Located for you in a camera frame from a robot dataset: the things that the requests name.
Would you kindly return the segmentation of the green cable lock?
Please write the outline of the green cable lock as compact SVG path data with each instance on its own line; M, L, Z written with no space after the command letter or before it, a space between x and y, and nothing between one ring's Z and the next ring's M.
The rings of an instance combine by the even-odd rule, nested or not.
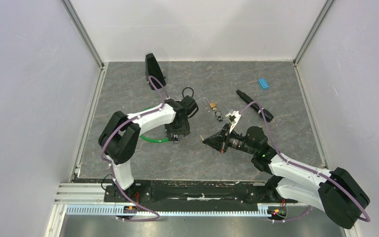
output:
M152 139L152 138L147 138L144 135L140 135L140 138L143 139L144 141L151 142L151 143L166 143L166 142L171 142L171 141L173 141L174 143L179 142L178 136L173 136L172 138L167 138L167 139Z

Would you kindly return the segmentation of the panda keychain with key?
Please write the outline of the panda keychain with key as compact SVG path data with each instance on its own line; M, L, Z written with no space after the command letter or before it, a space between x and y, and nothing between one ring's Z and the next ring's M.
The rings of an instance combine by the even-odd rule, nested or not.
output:
M223 121L223 117L222 117L222 113L221 113L221 111L215 110L215 111L214 111L214 115L215 115L217 121L219 121L219 122L222 122L222 121Z

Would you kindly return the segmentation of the brass padlock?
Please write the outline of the brass padlock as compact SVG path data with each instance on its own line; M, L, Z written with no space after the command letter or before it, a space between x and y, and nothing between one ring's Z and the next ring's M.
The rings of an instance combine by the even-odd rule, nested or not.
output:
M203 101L203 103L204 103L204 105L205 105L205 108L209 107L209 108L212 109L212 110L216 110L216 109L217 109L217 103L215 103L215 102L210 102L210 101L208 100L208 98L203 97L203 98L202 98L202 101Z

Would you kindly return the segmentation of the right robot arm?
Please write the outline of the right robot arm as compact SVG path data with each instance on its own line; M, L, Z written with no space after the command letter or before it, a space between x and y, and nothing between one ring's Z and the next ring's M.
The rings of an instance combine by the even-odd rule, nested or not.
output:
M233 148L252 154L254 167L271 175L265 188L271 201L283 198L303 202L323 211L344 229L366 219L364 211L370 198L347 170L337 167L332 171L295 161L270 146L261 127L251 126L246 134L237 134L226 123L202 142L220 153Z

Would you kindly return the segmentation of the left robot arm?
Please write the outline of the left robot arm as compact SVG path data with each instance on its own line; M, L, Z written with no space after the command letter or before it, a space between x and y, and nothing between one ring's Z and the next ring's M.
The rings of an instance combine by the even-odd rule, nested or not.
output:
M98 144L103 149L102 159L107 160L118 186L116 195L122 201L134 198L134 177L130 159L135 153L139 137L157 127L164 126L168 141L178 142L179 136L190 134L189 119L198 111L196 101L190 96L182 100L165 102L139 113L115 112L101 133Z

